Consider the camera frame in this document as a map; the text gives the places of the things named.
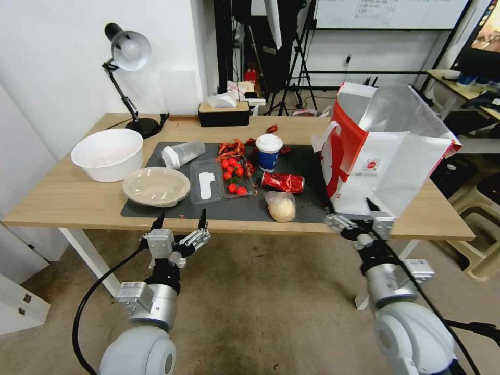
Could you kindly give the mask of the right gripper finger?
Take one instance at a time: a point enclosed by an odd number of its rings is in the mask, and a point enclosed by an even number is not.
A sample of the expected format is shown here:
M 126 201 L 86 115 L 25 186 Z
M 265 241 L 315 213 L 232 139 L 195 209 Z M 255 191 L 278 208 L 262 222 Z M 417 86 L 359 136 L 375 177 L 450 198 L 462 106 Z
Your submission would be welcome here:
M 371 201 L 369 198 L 365 198 L 366 203 L 369 208 L 369 215 L 373 221 L 379 221 L 380 217 L 382 217 L 382 211 L 380 210 L 379 206 L 377 206 L 374 202 Z
M 328 228 L 334 232 L 340 234 L 342 231 L 350 231 L 356 228 L 356 223 L 352 222 L 350 214 L 338 213 L 331 210 L 324 220 Z

